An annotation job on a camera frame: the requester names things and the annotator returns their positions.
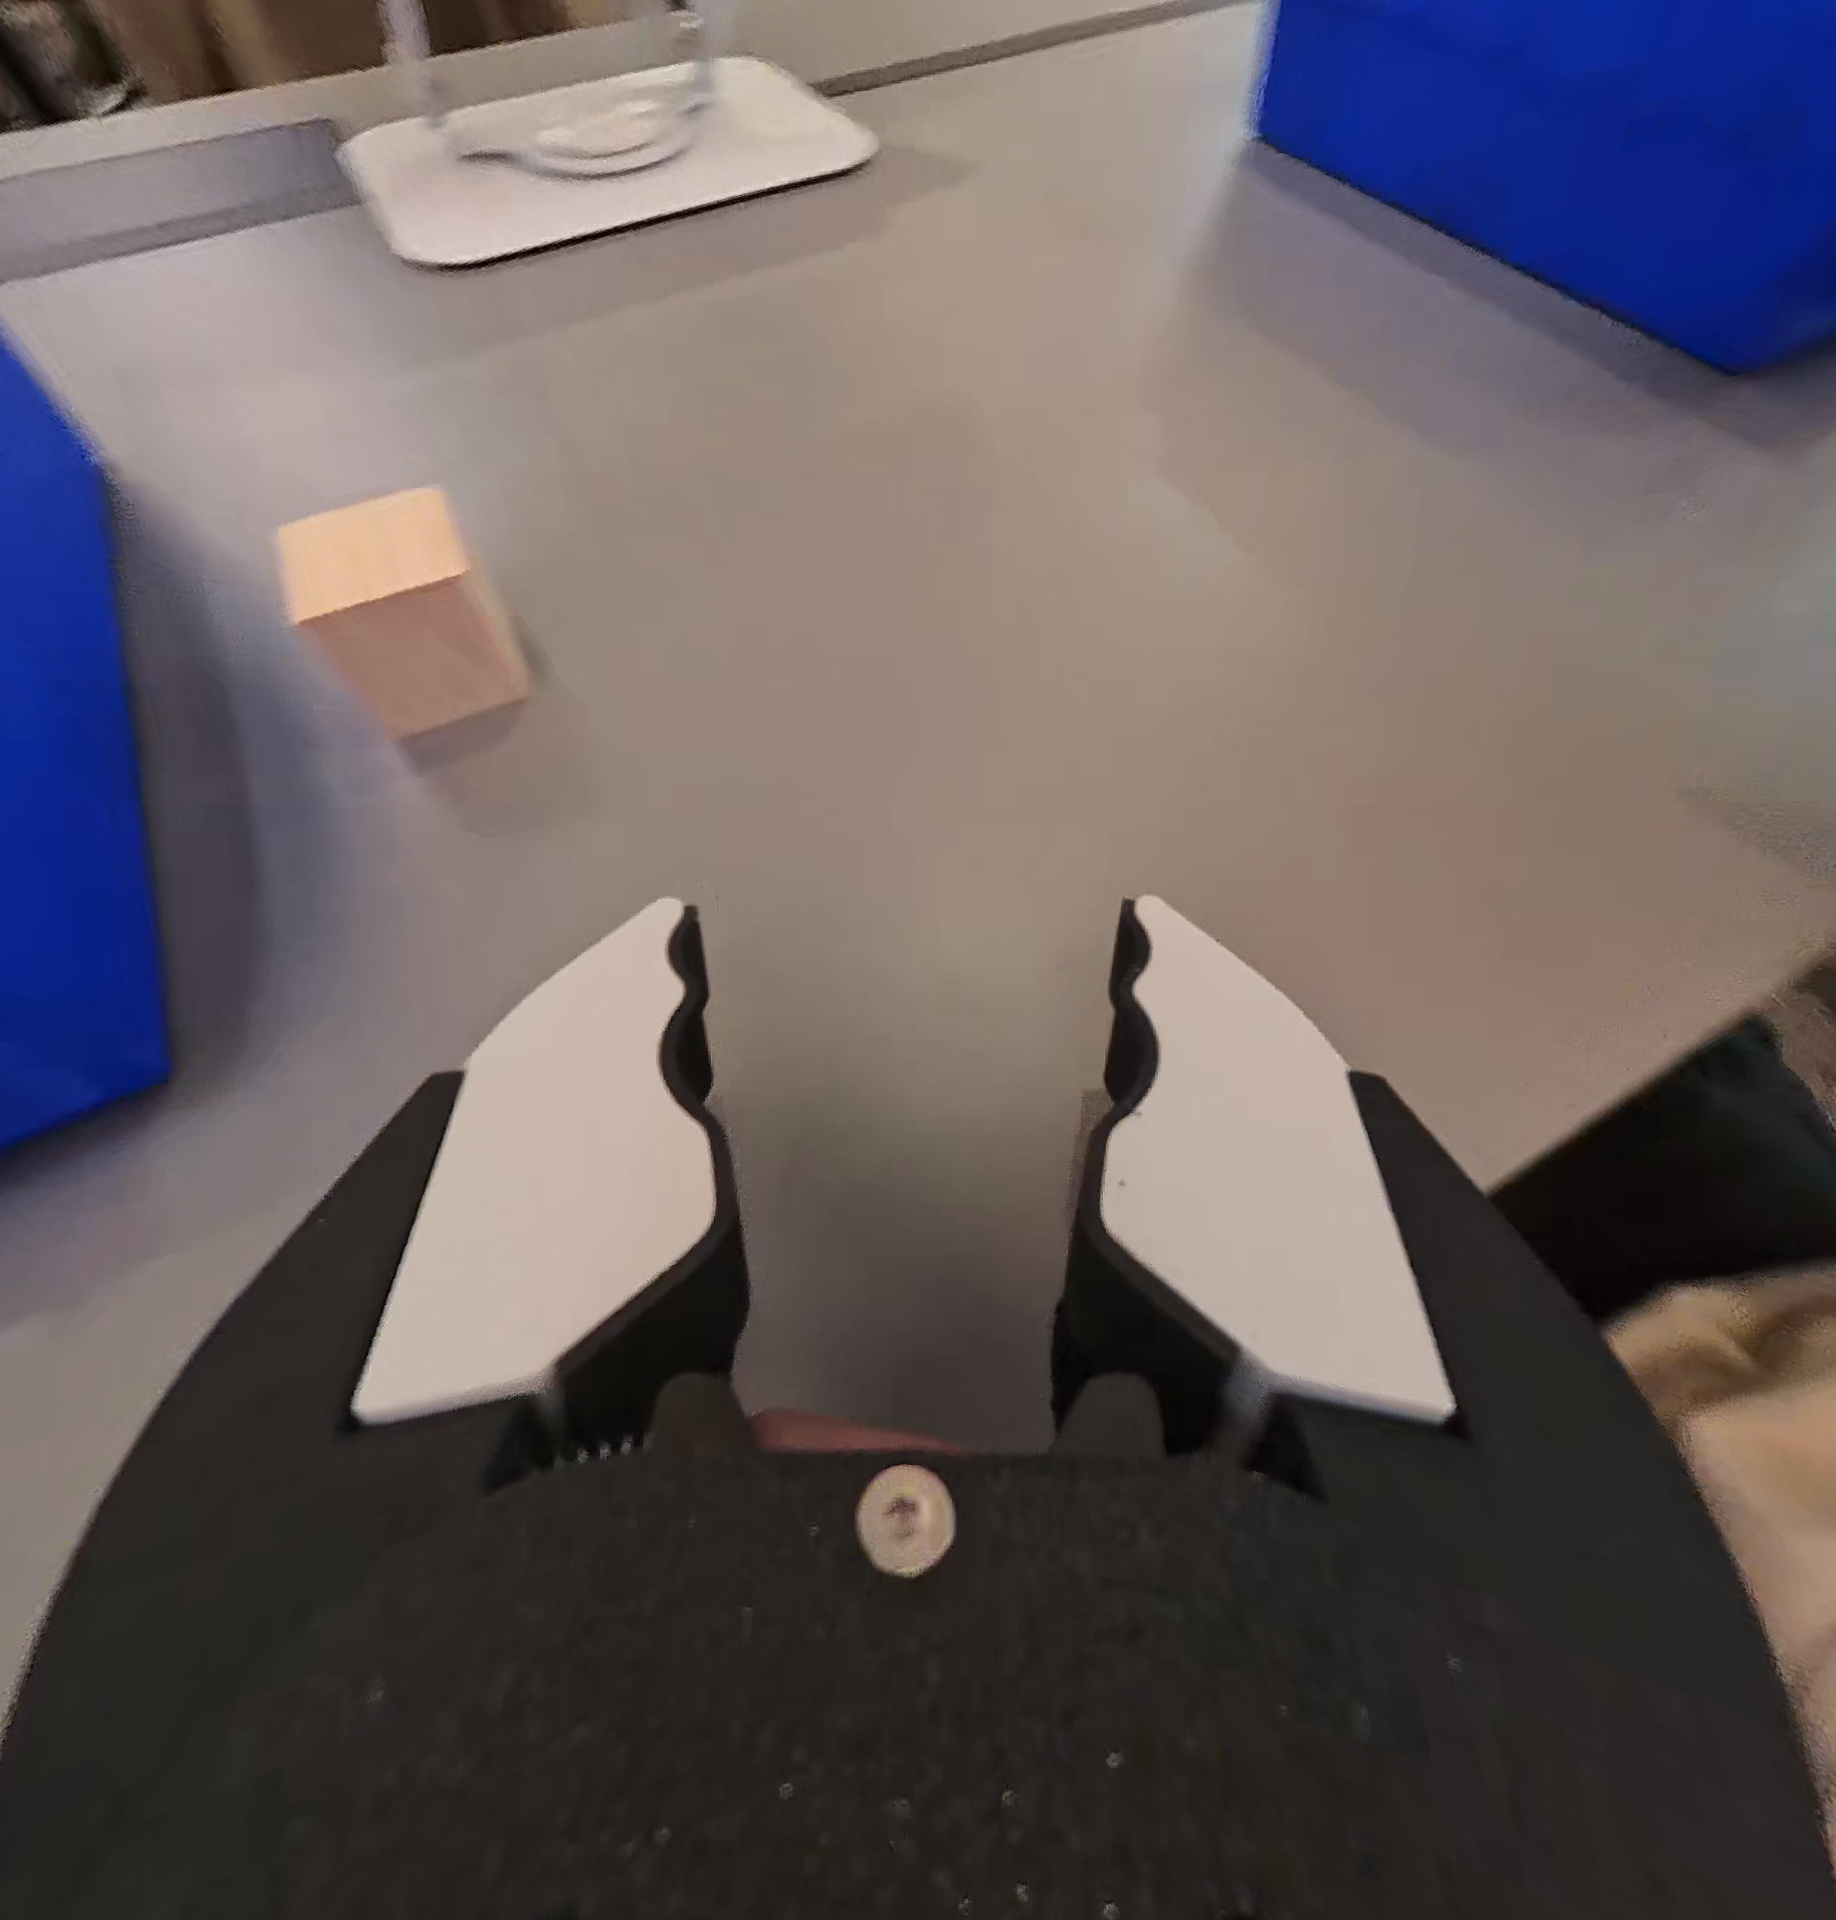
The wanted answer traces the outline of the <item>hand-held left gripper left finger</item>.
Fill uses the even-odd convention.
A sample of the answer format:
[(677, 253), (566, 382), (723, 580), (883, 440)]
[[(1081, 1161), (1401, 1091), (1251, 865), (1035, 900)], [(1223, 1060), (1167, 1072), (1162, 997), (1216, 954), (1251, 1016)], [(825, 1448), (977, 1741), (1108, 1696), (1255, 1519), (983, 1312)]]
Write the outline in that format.
[(570, 1450), (651, 1434), (749, 1322), (734, 1155), (712, 1114), (698, 909), (657, 898), (465, 1060), (352, 1418), (532, 1403)]

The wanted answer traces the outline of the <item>person's dark trousers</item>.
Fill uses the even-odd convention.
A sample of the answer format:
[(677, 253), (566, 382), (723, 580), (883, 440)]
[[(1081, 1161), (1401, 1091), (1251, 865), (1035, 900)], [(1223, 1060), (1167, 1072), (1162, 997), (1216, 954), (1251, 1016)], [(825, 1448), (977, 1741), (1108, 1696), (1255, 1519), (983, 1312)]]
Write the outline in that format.
[(1672, 1287), (1836, 1263), (1836, 1124), (1753, 1016), (1489, 1199), (1606, 1324)]

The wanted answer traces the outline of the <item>wooden document stand white base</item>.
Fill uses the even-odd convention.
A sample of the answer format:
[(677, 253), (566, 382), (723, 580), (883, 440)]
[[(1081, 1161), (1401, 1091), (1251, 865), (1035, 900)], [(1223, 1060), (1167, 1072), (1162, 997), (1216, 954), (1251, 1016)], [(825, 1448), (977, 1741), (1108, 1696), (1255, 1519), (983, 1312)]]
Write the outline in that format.
[(590, 236), (837, 180), (881, 155), (785, 68), (721, 51), (730, 2), (627, 2), (649, 67), (451, 106), (429, 2), (378, 2), (408, 115), (340, 149), (387, 249), (414, 269), (486, 269)]

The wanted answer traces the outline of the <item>person's beige garment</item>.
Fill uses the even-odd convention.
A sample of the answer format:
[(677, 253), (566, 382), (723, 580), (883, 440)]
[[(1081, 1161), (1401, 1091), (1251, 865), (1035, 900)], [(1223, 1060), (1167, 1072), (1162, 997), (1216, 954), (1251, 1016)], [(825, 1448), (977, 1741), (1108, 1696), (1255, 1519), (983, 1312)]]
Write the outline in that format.
[(1836, 1263), (1672, 1287), (1616, 1316), (1606, 1341), (1747, 1577), (1836, 1868)]

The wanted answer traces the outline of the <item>light wooden cube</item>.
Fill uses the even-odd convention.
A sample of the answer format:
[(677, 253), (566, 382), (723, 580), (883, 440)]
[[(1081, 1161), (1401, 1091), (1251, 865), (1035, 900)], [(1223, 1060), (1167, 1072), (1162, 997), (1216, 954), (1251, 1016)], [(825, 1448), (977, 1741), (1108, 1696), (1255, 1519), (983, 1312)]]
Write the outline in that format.
[(275, 561), (290, 626), (391, 740), (529, 701), (519, 626), (439, 487), (287, 521)]

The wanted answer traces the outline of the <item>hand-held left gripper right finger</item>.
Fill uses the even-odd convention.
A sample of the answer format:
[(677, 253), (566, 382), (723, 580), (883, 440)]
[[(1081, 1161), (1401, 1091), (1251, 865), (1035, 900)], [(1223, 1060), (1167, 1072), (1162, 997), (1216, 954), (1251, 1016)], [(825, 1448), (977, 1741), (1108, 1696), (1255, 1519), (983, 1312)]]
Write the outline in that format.
[(1149, 1386), (1158, 1448), (1255, 1452), (1289, 1403), (1460, 1412), (1354, 1068), (1299, 1003), (1160, 896), (1125, 898), (1104, 1096), (1080, 1158), (1051, 1414)]

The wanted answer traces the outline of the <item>blue plastic bin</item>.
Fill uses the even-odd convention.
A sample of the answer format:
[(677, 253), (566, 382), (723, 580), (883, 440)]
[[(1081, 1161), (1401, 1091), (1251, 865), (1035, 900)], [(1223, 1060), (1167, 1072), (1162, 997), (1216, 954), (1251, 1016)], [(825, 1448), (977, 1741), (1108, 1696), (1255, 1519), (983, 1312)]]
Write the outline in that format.
[(1708, 367), (1836, 343), (1836, 2), (1274, 2), (1257, 131)]
[(0, 1155), (168, 1068), (110, 479), (0, 333)]

